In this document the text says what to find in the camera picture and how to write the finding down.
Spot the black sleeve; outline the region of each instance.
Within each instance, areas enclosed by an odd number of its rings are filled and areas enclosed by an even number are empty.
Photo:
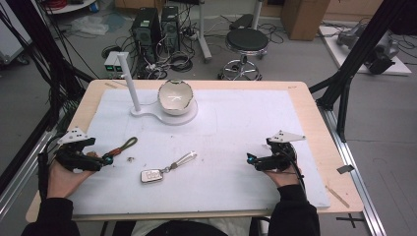
[[[281,201],[270,217],[270,236],[317,236],[320,224],[317,210],[306,200],[300,185],[278,188]]]
[[[34,223],[25,228],[22,236],[80,236],[76,222],[72,221],[73,202],[67,199],[47,199],[40,204]]]

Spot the gray floor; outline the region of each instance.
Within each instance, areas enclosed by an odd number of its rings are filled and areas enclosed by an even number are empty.
[[[60,24],[68,24],[84,14],[89,12],[79,11],[61,16]],[[99,13],[102,16],[106,14],[106,11]],[[101,78],[107,76],[101,50],[114,44],[119,36],[129,36],[127,29],[132,22],[127,19],[121,29],[108,32],[106,36],[69,36],[69,40]],[[206,20],[207,29],[222,21],[223,18]],[[279,19],[261,19],[260,23],[280,25]],[[218,24],[211,33],[225,35],[227,27],[227,24]],[[284,39],[283,43],[271,43],[268,55],[263,60],[253,58],[265,81],[302,81],[312,86],[336,72],[337,67],[321,38],[292,41],[284,33],[279,35]],[[207,41],[212,53],[210,63],[204,63],[196,43],[197,53],[192,71],[184,74],[170,71],[168,79],[216,80],[219,69],[226,62],[238,58],[238,55],[224,49],[224,39],[208,37]],[[417,54],[415,49],[408,52]],[[77,68],[92,75],[73,50],[70,50],[70,56]],[[402,52],[398,57],[403,62],[417,62],[417,59]],[[358,169],[387,235],[396,236],[415,235],[417,231],[417,68],[410,65],[409,69],[413,74],[408,77],[356,75],[351,85],[346,120],[346,139]],[[0,171],[4,170],[47,110],[47,92],[47,84],[33,63],[28,66],[13,63],[0,71],[0,132],[3,134],[0,136]],[[317,92],[313,97],[318,98],[322,93]],[[35,191],[36,176],[33,175],[0,222],[0,235],[21,234],[27,224],[25,214]],[[362,218],[361,213],[352,216]],[[320,215],[323,235],[369,235],[365,223],[358,221],[353,226],[349,221],[336,220],[336,217],[347,217],[347,214]],[[110,235],[113,223],[110,223],[106,235]],[[102,224],[79,223],[82,235],[99,235]]]

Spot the keychain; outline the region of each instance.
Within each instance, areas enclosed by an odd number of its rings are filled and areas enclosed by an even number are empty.
[[[169,173],[169,171],[176,169],[178,166],[183,165],[196,157],[197,154],[192,150],[170,166],[166,166],[163,169],[144,170],[141,172],[141,181],[143,183],[160,181],[163,179],[163,173]]]

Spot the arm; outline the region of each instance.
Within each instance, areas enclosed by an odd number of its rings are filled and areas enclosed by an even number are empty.
[[[92,173],[83,171],[76,174],[65,169],[57,161],[53,161],[48,180],[47,199],[40,204],[36,222],[29,224],[22,236],[80,235],[77,224],[71,220],[73,202],[66,198],[73,194]]]
[[[266,171],[266,175],[281,195],[270,217],[268,235],[320,235],[317,210],[307,201],[293,167],[283,172]]]

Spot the bowl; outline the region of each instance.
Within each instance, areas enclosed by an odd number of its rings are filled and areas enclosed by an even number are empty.
[[[190,111],[194,94],[187,83],[169,80],[159,88],[157,98],[164,112],[178,116]]]

